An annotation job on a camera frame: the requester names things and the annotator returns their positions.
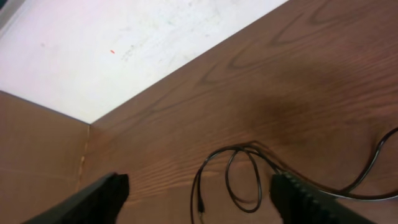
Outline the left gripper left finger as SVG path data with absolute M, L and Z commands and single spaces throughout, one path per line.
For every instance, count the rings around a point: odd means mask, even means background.
M 128 175 L 110 173 L 24 223 L 114 224 L 128 196 Z

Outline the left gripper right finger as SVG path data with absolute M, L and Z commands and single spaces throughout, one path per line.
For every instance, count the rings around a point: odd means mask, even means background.
M 272 176 L 270 198 L 287 224 L 373 224 L 288 173 Z

